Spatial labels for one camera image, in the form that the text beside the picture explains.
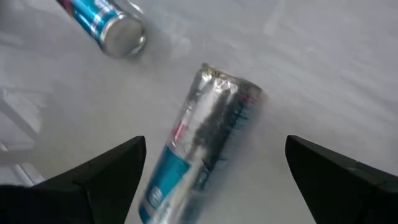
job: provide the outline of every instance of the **can lid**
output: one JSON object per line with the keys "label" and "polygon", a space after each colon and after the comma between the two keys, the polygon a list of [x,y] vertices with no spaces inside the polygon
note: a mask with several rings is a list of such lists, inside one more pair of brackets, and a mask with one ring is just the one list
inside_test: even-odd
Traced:
{"label": "can lid", "polygon": [[243,85],[248,88],[254,88],[258,92],[262,92],[262,89],[259,86],[257,86],[256,84],[254,84],[253,82],[250,82],[244,78],[234,77],[234,76],[228,74],[228,72],[224,72],[218,68],[215,68],[215,67],[209,65],[208,63],[202,63],[201,69],[211,75],[216,76],[216,77],[228,79],[230,82],[233,82],[235,84]]}
{"label": "can lid", "polygon": [[144,24],[125,13],[108,21],[99,37],[103,52],[120,58],[135,54],[146,40]]}

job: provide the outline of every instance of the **white floor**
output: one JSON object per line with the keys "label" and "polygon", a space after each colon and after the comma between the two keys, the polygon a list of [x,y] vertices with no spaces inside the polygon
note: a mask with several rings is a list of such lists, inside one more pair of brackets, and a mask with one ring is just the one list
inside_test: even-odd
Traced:
{"label": "white floor", "polygon": [[137,204],[202,62],[268,100],[200,223],[314,223],[285,161],[288,134],[398,175],[398,1],[134,3],[149,41],[139,57],[113,60],[55,1],[0,2],[0,86],[47,95],[25,158],[45,178],[144,135],[126,222],[140,223]]}

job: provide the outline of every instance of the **blue label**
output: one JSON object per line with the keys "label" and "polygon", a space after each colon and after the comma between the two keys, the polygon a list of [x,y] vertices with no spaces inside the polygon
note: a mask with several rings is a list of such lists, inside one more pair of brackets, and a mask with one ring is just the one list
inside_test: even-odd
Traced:
{"label": "blue label", "polygon": [[118,14],[107,0],[57,1],[97,42],[100,41],[100,35],[106,23]]}
{"label": "blue label", "polygon": [[189,163],[176,156],[168,146],[165,147],[145,194],[154,209],[159,207],[189,168]]}
{"label": "blue label", "polygon": [[150,220],[150,216],[148,214],[148,211],[146,210],[145,206],[140,205],[138,209],[139,216],[141,217],[141,220],[143,223],[147,223]]}

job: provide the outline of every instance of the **black plastic piece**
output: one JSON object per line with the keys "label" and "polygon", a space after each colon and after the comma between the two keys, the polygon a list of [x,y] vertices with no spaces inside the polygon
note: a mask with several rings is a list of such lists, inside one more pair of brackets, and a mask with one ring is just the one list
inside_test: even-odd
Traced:
{"label": "black plastic piece", "polygon": [[398,223],[398,177],[298,136],[285,154],[317,224]]}
{"label": "black plastic piece", "polygon": [[123,224],[145,158],[138,136],[31,188],[0,186],[0,223]]}

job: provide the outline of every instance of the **silver can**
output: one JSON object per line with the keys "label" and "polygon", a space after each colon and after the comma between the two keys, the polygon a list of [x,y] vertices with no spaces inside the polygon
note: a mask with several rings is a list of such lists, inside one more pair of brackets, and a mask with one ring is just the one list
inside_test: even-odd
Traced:
{"label": "silver can", "polygon": [[140,51],[146,41],[141,19],[110,0],[57,0],[111,57],[127,57]]}
{"label": "silver can", "polygon": [[202,65],[141,201],[143,223],[196,221],[211,173],[228,159],[262,96],[257,85]]}

